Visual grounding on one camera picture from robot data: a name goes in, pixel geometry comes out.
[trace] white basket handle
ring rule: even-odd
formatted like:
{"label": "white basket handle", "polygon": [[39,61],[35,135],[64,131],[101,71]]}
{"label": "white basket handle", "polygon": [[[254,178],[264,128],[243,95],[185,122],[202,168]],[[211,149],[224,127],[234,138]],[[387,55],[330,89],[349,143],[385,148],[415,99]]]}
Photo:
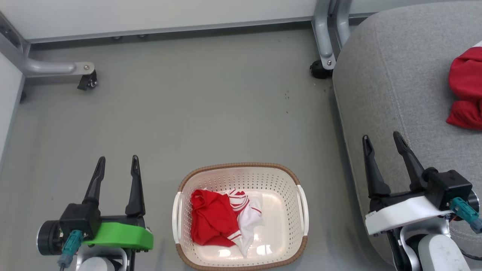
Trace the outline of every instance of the white basket handle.
{"label": "white basket handle", "polygon": [[181,192],[179,191],[176,194],[176,197],[174,198],[174,204],[173,204],[173,237],[174,237],[174,242],[176,244],[179,243],[179,239],[181,239],[181,229],[179,228],[181,226],[181,223],[179,222],[180,219],[180,205],[181,205]]}
{"label": "white basket handle", "polygon": [[308,214],[308,202],[306,201],[305,191],[301,187],[301,185],[297,185],[298,187],[298,195],[301,199],[300,204],[300,216],[301,216],[301,228],[303,229],[303,235],[308,235],[309,230],[309,214]]}

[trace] teal connector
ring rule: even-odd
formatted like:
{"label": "teal connector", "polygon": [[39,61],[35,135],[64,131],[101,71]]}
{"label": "teal connector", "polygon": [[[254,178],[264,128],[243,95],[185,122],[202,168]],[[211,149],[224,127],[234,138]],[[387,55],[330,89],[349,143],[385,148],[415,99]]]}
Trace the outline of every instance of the teal connector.
{"label": "teal connector", "polygon": [[60,270],[63,270],[64,268],[69,268],[74,258],[74,255],[79,250],[82,242],[84,242],[84,235],[82,231],[73,230],[68,236],[64,248],[62,248],[62,255],[57,261],[57,264],[60,266]]}
{"label": "teal connector", "polygon": [[467,221],[470,228],[477,234],[482,232],[482,220],[472,207],[464,200],[456,197],[450,201],[450,209],[460,218]]}

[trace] white plastic basket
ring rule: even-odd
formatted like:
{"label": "white plastic basket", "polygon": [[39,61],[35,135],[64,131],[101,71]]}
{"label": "white plastic basket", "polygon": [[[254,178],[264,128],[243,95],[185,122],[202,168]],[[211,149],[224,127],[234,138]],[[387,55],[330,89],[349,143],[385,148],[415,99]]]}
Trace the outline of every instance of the white plastic basket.
{"label": "white plastic basket", "polygon": [[[263,226],[243,258],[237,246],[200,246],[193,243],[191,194],[197,189],[232,189],[263,194]],[[173,205],[173,236],[182,260],[201,271],[250,271],[284,266],[304,251],[309,226],[306,196],[288,168],[268,163],[232,163],[191,172],[179,186]]]}

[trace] gray fabric ottoman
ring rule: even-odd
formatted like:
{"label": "gray fabric ottoman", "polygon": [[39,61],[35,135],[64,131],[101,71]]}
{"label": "gray fabric ottoman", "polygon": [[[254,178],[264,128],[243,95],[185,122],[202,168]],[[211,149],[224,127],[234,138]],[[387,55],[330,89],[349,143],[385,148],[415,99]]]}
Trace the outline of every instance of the gray fabric ottoman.
{"label": "gray fabric ottoman", "polygon": [[[416,5],[375,14],[350,36],[333,74],[335,95],[362,215],[369,212],[362,136],[368,134],[380,171],[392,192],[409,189],[393,142],[400,131],[426,168],[457,170],[482,196],[482,132],[445,122],[456,100],[448,86],[450,64],[482,40],[482,2]],[[482,256],[482,234],[451,222],[452,238]],[[387,237],[370,237],[387,262]],[[482,262],[467,259],[471,268]]]}

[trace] floor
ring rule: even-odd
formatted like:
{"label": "floor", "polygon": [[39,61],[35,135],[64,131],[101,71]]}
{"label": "floor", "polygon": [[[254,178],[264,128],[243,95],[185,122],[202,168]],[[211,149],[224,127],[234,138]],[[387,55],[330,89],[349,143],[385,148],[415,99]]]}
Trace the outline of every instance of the floor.
{"label": "floor", "polygon": [[0,177],[0,269],[57,270],[57,257],[37,251],[38,228],[82,201],[100,156],[99,208],[123,214],[133,154],[155,236],[136,270],[191,270],[172,237],[177,188],[196,168],[233,162],[285,165],[305,190],[306,250],[277,270],[388,269],[365,235],[332,83],[308,72],[317,59],[309,25],[64,42],[34,47],[31,57],[93,61],[99,85],[27,82]]}

